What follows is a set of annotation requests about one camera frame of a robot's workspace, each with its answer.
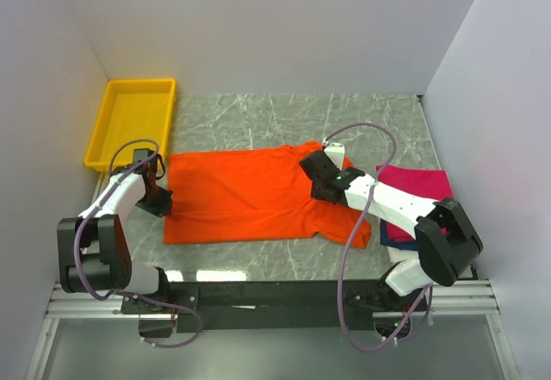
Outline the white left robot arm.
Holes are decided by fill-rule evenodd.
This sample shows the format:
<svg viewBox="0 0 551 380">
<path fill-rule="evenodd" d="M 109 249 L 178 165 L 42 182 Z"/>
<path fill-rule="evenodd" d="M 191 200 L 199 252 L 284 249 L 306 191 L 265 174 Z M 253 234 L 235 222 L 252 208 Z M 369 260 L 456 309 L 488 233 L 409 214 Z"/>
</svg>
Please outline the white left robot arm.
<svg viewBox="0 0 551 380">
<path fill-rule="evenodd" d="M 165 311 L 172 292 L 163 269 L 134 263 L 124 223 L 138 207 L 159 218 L 170 214 L 172 192 L 158 186 L 158 152 L 139 148 L 129 165 L 109 173 L 107 187 L 79 215 L 57 226 L 59 280 L 66 293 L 88 293 L 103 301 L 114 293 L 141 295 L 154 313 Z"/>
</svg>

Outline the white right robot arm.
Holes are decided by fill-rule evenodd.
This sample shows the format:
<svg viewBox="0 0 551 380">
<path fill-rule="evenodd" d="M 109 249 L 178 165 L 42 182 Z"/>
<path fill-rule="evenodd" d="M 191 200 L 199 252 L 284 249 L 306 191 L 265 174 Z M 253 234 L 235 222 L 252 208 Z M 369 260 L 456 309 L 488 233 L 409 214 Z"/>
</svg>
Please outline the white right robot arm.
<svg viewBox="0 0 551 380">
<path fill-rule="evenodd" d="M 398 227 L 418 243 L 418 256 L 401 261 L 381 279 L 378 300 L 396 310 L 427 284 L 449 287 L 482 253 L 483 243 L 464 208 L 453 197 L 441 201 L 414 196 L 354 167 L 344 167 L 344 147 L 329 145 L 310 153 L 300 168 L 312 181 L 312 197 L 367 211 Z"/>
</svg>

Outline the orange t shirt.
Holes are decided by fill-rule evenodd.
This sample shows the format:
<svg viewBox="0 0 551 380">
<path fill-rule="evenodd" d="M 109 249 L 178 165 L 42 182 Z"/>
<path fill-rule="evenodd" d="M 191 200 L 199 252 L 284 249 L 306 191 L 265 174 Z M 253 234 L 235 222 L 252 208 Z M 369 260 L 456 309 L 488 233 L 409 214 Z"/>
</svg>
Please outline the orange t shirt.
<svg viewBox="0 0 551 380">
<path fill-rule="evenodd" d="M 363 249 L 364 222 L 350 233 L 359 211 L 318 201 L 300 161 L 321 149 L 317 141 L 257 150 L 175 153 L 169 157 L 172 210 L 164 221 L 166 245 L 236 241 L 328 240 Z"/>
</svg>

